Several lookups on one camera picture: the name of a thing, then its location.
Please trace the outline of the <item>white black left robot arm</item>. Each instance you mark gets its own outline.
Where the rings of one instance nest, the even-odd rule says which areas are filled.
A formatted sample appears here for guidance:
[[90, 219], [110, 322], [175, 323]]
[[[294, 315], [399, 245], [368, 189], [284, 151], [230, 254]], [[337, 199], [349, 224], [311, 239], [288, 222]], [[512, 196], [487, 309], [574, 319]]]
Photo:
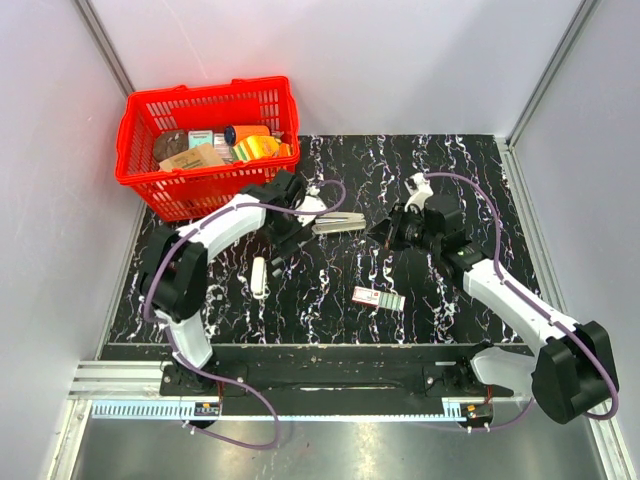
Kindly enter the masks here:
[[143, 318], [168, 332], [174, 358], [186, 366], [182, 384], [193, 394], [208, 394], [217, 381], [215, 369], [207, 365], [213, 348], [201, 315], [210, 263], [261, 229], [274, 245], [289, 251], [305, 239], [308, 226], [325, 207], [318, 190], [307, 192], [299, 176], [281, 170], [268, 183], [241, 189], [223, 207], [191, 225], [163, 226], [152, 233], [138, 277]]

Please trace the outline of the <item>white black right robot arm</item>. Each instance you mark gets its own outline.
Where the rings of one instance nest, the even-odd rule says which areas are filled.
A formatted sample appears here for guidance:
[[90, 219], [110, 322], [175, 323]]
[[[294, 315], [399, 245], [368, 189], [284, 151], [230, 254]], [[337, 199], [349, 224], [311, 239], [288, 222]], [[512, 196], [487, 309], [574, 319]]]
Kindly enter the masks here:
[[460, 392], [476, 396], [489, 385], [500, 386], [531, 397], [559, 424], [590, 415], [605, 401], [611, 403], [605, 416], [616, 414], [619, 382], [604, 327], [581, 324], [525, 289], [496, 254], [469, 238], [452, 197], [415, 194], [395, 204], [368, 235], [388, 250], [428, 253], [443, 278], [488, 307], [529, 348], [527, 355], [476, 348], [454, 373]]

